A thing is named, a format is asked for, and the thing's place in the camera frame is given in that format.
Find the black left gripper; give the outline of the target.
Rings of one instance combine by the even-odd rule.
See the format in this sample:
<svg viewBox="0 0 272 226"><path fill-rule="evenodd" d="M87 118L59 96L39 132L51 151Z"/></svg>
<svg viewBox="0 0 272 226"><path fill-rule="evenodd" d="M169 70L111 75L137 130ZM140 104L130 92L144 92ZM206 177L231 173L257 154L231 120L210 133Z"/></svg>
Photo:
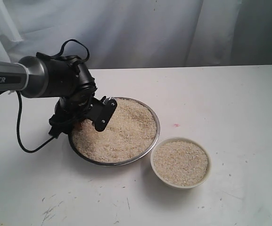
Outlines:
<svg viewBox="0 0 272 226"><path fill-rule="evenodd" d="M65 98L60 98L54 114L49 119L49 135L52 137L58 137L62 133L71 134L84 120L90 120L96 125L103 110L103 101L94 97L90 97L81 105L65 107L66 103L68 101Z"/></svg>

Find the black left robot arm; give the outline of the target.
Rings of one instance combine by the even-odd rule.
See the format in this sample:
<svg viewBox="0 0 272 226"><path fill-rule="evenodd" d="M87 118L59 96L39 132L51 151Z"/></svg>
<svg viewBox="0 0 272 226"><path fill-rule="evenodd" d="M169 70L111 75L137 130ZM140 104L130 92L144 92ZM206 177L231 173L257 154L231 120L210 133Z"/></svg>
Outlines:
<svg viewBox="0 0 272 226"><path fill-rule="evenodd" d="M18 63L0 62L0 95L14 91L19 97L57 97L49 119L49 135L69 134L79 122L88 119L96 131L105 129L109 115L104 100L96 99L95 79L85 60L78 56L48 56L37 53Z"/></svg>

